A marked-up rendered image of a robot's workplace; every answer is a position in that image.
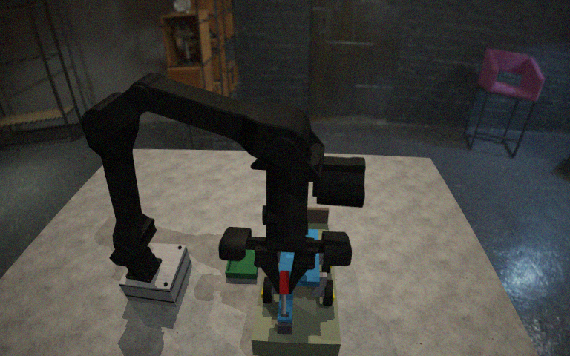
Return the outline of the small wheeled trolley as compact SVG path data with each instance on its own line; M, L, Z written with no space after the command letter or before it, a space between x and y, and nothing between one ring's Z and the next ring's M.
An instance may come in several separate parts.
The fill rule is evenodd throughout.
M318 240L318 229L308 229L309 233L306 237L312 237L314 240ZM295 252L280 252L278 253L278 263L279 263L279 276L280 271L289 271L289 279L292 271L292 264L294 260ZM321 272L320 272L320 266ZM327 280L327 273L330 272L329 266L324 261L324 254L317 253L315 256L315 268L308 269L302 278L297 282L296 286L312 286L311 296L322 297L323 306L332 306L334 302L334 291L333 291L333 280ZM261 291L261 298L263 297L263 303L272 303L272 297L274 294L279 295L278 304L278 322L292 322L292 300L294 291L291 294L286 294L286 314L289 317L281 316L281 294L276 293L274 286L272 285L268 277L264 278L263 288Z

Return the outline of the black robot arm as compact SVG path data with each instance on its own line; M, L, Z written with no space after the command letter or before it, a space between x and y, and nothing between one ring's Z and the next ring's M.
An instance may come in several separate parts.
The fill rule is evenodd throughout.
M155 219L141 211L133 159L140 115L152 112L240 143L253 157L253 170L266 171L266 202L298 208L308 202L309 182L317 204L363 208L365 158L325 156L307 113L273 102L241 102L148 73L124 93L115 92L84 113L88 146L102 158L116 217L114 252L127 279L150 283L161 258L148 244Z

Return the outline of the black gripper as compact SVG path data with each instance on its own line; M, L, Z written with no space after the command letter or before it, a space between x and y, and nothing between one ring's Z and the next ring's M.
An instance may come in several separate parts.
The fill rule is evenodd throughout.
M263 269L279 293L278 253L295 252L289 280L289 294L308 269L315 268L315 256L324 254L329 266L349 266L352 248L345 232L322 231L321 240L306 237L307 204L278 208L266 202L266 237L252 237L251 228L228 227L219 242L219 258L240 262L246 250L255 250L254 266Z

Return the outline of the olive green ramp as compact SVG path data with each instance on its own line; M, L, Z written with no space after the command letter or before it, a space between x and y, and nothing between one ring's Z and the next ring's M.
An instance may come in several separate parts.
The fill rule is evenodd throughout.
M328 231L328 208L307 207L308 229ZM292 300L292 322L278 322L279 295L272 303L263 303L261 291L252 330L252 354L260 356L338 356L341 346L338 301L336 296L335 268L327 273L332 280L334 302L323 306L322 297L311 296L312 286L295 286Z

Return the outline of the green tray floor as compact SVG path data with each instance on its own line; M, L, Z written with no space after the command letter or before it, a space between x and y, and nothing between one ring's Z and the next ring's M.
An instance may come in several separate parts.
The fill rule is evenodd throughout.
M255 273L255 250L246 250L245 257L240 261L231 261L229 271Z

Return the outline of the green tray walls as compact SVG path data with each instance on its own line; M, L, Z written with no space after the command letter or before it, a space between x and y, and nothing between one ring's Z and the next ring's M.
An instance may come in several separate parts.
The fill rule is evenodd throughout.
M231 262L231 260L228 260L228 263L226 266L226 271L225 271L226 277L235 278L235 279L257 279L258 267L255 267L255 273L229 271L230 262Z

